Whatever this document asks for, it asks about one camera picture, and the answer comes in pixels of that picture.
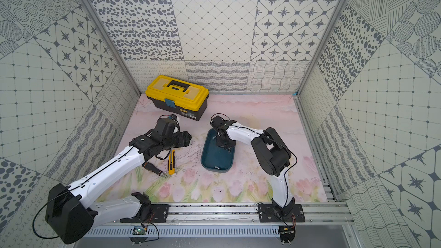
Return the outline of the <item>teal plastic storage tray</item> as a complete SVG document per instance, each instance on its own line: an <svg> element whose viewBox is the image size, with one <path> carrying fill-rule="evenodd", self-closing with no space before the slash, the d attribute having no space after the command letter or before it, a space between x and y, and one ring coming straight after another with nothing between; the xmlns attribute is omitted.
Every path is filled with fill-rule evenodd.
<svg viewBox="0 0 441 248"><path fill-rule="evenodd" d="M217 133L210 129L201 156L202 166L211 172L226 173L233 166L235 145L230 149L216 146Z"/></svg>

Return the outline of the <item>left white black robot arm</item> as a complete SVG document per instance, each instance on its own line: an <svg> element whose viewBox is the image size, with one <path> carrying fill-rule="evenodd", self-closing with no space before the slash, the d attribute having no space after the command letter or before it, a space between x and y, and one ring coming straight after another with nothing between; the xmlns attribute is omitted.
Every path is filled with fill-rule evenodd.
<svg viewBox="0 0 441 248"><path fill-rule="evenodd" d="M114 183L163 151L190 145L189 132L180 130L174 114L159 118L155 128L139 135L114 158L89 175L49 192L45 221L63 243L69 245L84 237L92 228L115 220L145 224L153 220L154 210L148 195L134 192L107 203L97 199Z"/></svg>

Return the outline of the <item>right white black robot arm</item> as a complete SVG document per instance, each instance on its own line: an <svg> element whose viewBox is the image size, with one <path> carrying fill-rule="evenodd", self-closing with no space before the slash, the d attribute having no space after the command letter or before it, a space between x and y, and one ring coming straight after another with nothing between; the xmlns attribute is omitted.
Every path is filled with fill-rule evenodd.
<svg viewBox="0 0 441 248"><path fill-rule="evenodd" d="M252 147L260 167L272 179L274 208L280 212L291 211L295 199L289 190L287 174L292 167L290 159L294 153L288 149L277 131L272 127L265 130L252 129L221 116L212 117L210 125L217 134L217 147L227 150L238 141Z"/></svg>

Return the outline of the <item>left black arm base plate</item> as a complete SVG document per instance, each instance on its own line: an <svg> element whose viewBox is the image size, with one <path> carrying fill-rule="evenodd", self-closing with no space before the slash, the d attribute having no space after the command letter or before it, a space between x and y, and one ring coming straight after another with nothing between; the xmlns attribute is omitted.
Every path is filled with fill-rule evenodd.
<svg viewBox="0 0 441 248"><path fill-rule="evenodd" d="M169 204L151 204L141 206L139 212L131 218L123 218L121 223L165 223L167 221Z"/></svg>

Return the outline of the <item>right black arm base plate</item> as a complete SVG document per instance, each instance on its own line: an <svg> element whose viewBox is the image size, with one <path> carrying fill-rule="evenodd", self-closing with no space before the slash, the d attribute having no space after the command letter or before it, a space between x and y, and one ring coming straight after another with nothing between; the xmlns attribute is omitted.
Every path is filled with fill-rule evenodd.
<svg viewBox="0 0 441 248"><path fill-rule="evenodd" d="M304 211L301 204L293 204L281 210L278 205L257 203L255 208L261 223L305 222Z"/></svg>

